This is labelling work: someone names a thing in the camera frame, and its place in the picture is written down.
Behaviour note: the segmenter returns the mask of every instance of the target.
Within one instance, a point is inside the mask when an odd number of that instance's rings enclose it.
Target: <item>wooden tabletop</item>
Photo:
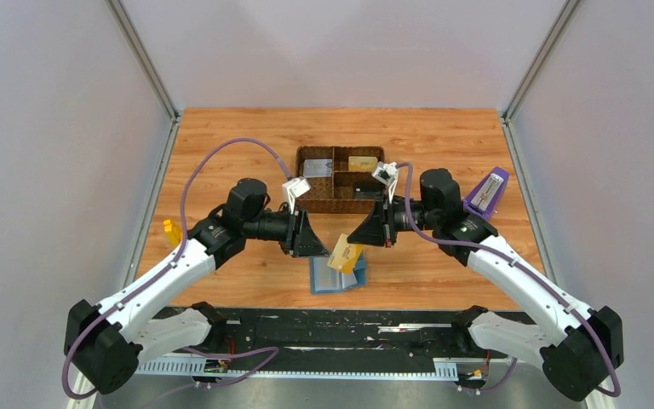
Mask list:
[[[492,109],[187,109],[169,161],[146,242],[139,275],[172,250],[165,219],[179,220],[186,179],[212,148],[240,136],[264,141],[291,171],[299,146],[382,146],[387,161],[410,161],[416,179],[424,170],[447,168],[469,193],[494,166],[511,177],[492,223],[528,262],[542,269],[531,225],[497,112]],[[186,205],[192,226],[224,203],[242,177],[264,181],[280,201],[284,176],[262,148],[239,143],[217,153],[192,184]],[[401,172],[398,194],[404,189]],[[419,183],[411,194],[419,198]],[[366,215],[310,214],[328,248],[351,233]],[[307,259],[285,256],[277,243],[249,241],[247,248],[174,301],[215,306],[290,308],[463,309],[479,304],[517,309],[490,281],[463,267],[436,245],[404,232],[390,249],[365,246],[367,286],[339,294],[310,293]]]

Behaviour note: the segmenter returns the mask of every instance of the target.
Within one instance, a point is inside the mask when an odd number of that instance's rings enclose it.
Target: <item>robotic arm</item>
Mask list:
[[[114,305],[117,310],[84,338],[72,360],[102,394],[120,388],[140,364],[168,352],[191,345],[214,350],[224,338],[226,320],[208,303],[194,304],[168,319],[152,317],[189,285],[242,251],[247,239],[278,241],[284,254],[292,257],[329,255],[310,227],[307,211],[295,206],[295,198],[308,189],[304,178],[287,181],[283,185],[287,203],[272,211],[266,208],[269,195],[263,182],[240,180],[226,203],[188,232],[178,261],[173,261],[174,251],[134,283],[96,305],[85,300],[75,304],[66,325],[65,354],[79,334]],[[166,274],[158,277],[167,266]],[[150,282],[129,302],[121,303]]]
[[[397,183],[394,164],[379,164],[373,176],[387,185],[385,194],[347,241],[389,247],[397,242],[397,232],[413,228],[405,198],[393,196]],[[459,343],[465,349],[493,349],[541,367],[563,395],[583,400],[605,380],[609,371],[588,329],[576,317],[579,315],[597,334],[612,367],[622,364],[620,317],[608,307],[596,311],[560,289],[520,257],[486,220],[463,209],[460,187],[448,170],[422,173],[420,193],[422,200],[410,199],[409,206],[416,226],[432,230],[438,240],[473,244],[439,245],[439,248],[499,286],[535,322],[526,325],[506,320],[486,308],[473,306],[453,323],[461,334]],[[495,251],[509,255],[511,261]],[[518,264],[541,282],[518,269]],[[551,292],[566,300],[567,307]]]

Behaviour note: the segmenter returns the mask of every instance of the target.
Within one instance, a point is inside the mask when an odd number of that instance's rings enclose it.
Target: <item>wicker basket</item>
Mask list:
[[[385,161],[382,147],[299,147],[297,149],[297,175],[304,175],[305,159],[332,159],[332,176],[310,177],[309,192],[297,200],[312,213],[370,213],[374,202],[354,199],[355,183],[372,183],[370,172],[349,171],[350,156],[374,156]]]

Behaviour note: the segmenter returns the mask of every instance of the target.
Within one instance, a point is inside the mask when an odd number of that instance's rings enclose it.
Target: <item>purple holder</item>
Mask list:
[[[510,175],[497,166],[462,200],[462,206],[485,220],[490,220],[505,193]]]

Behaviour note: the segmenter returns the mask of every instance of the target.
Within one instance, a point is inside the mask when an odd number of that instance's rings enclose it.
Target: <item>white wall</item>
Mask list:
[[[123,282],[168,133],[103,1],[0,0],[0,408],[60,408],[66,313]]]
[[[514,122],[558,281],[623,318],[617,406],[654,407],[654,2],[583,2]]]
[[[507,106],[564,0],[124,0],[184,107]]]

